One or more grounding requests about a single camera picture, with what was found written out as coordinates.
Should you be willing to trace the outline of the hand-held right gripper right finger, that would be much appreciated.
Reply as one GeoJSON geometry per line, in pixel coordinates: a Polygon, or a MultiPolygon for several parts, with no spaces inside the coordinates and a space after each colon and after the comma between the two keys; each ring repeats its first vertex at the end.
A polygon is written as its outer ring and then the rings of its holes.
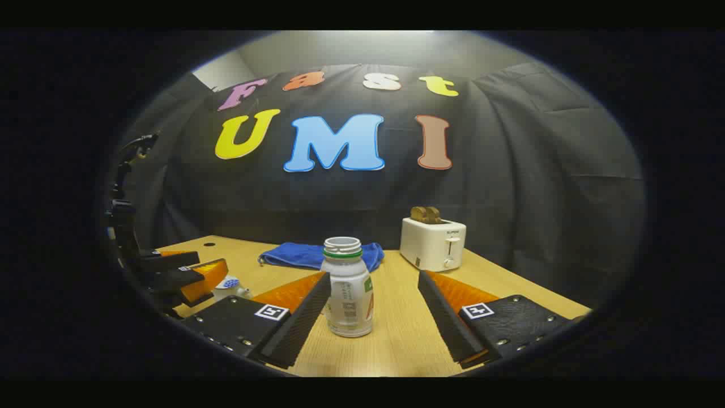
{"type": "Polygon", "coordinates": [[[419,291],[463,369],[510,359],[573,324],[524,295],[496,297],[437,272],[419,271],[419,291]]]}

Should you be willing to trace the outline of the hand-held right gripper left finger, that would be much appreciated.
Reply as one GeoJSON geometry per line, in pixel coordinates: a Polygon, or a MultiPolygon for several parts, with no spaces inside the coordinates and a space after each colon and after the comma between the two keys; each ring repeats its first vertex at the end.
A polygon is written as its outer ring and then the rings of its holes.
{"type": "Polygon", "coordinates": [[[329,273],[318,272],[254,299],[228,295],[183,324],[229,354],[287,369],[297,361],[330,294],[329,273]]]}

